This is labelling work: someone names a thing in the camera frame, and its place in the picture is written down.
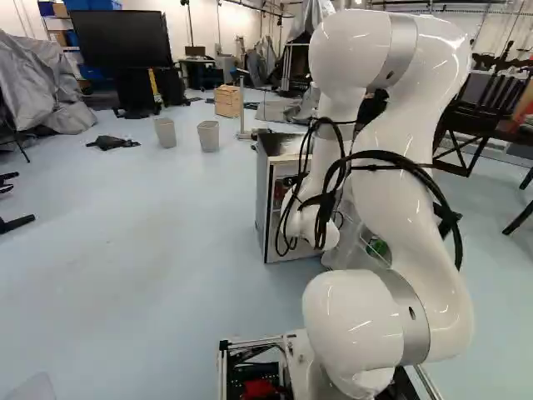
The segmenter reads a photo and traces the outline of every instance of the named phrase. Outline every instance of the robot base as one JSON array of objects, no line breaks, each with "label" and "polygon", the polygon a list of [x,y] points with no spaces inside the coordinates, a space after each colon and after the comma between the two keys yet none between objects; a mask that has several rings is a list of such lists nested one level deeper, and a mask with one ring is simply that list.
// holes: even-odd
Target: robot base
[{"label": "robot base", "polygon": [[[250,362],[263,354],[273,355],[276,361]],[[220,342],[218,352],[218,399],[241,400],[245,384],[268,381],[276,389],[264,399],[283,400],[351,400],[331,383],[323,368],[315,362],[315,355],[309,344],[305,329],[299,329],[278,337],[269,337],[245,342]],[[442,400],[433,382],[420,366],[415,366],[421,384],[432,400]],[[376,400],[420,400],[419,395],[403,367],[396,367],[392,383]]]}]

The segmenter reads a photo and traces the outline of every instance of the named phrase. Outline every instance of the wastebasket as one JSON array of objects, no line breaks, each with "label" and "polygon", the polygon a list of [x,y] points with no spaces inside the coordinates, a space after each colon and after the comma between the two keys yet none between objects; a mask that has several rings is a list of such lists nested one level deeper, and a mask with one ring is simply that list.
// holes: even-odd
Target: wastebasket
[{"label": "wastebasket", "polygon": [[157,138],[164,148],[174,148],[177,145],[174,121],[170,118],[157,118],[153,120],[156,127]]},{"label": "wastebasket", "polygon": [[206,153],[218,151],[218,121],[200,122],[197,128],[202,150]]}]

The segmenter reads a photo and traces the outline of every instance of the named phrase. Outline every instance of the black bag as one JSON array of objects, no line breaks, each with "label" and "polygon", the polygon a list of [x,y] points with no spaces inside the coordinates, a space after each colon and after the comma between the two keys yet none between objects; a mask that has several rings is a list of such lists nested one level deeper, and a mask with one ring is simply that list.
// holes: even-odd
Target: black bag
[{"label": "black bag", "polygon": [[87,143],[85,146],[88,148],[98,147],[100,150],[106,152],[112,148],[134,148],[136,146],[141,146],[139,142],[134,142],[131,139],[121,139],[119,137],[100,135],[97,137],[97,140],[91,143]]},{"label": "black bag", "polygon": [[191,105],[185,97],[185,83],[180,78],[177,68],[158,68],[154,70],[154,74],[157,90],[161,94],[165,107]]}]

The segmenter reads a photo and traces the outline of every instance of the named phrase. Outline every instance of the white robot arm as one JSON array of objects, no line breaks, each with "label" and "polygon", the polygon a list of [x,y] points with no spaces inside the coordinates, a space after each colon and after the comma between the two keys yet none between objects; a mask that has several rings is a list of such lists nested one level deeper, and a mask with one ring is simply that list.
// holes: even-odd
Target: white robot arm
[{"label": "white robot arm", "polygon": [[[311,75],[322,95],[319,117],[354,121],[367,88],[387,88],[387,110],[357,136],[353,152],[385,150],[431,164],[436,124],[466,80],[471,50],[466,35],[434,17],[345,10],[313,33]],[[353,124],[343,123],[345,148]],[[341,156],[331,127],[318,130],[300,202],[319,195],[327,169]],[[353,165],[386,164],[356,160]],[[396,365],[450,358],[473,333],[470,296],[436,226],[427,189],[402,169],[352,172],[361,220],[391,249],[391,270],[325,272],[307,286],[307,335],[327,376],[344,395],[371,398],[390,382]],[[287,209],[286,234],[315,242],[318,205]],[[324,248],[339,232],[326,225]]]}]

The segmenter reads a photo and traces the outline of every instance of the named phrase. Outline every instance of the monitor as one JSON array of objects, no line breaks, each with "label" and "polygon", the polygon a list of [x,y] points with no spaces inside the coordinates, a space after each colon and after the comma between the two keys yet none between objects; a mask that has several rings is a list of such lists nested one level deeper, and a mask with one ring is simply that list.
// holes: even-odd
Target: monitor
[{"label": "monitor", "polygon": [[170,67],[167,24],[159,11],[71,11],[84,62],[91,67]]},{"label": "monitor", "polygon": [[205,46],[185,46],[185,55],[193,57],[205,57],[206,47]]}]

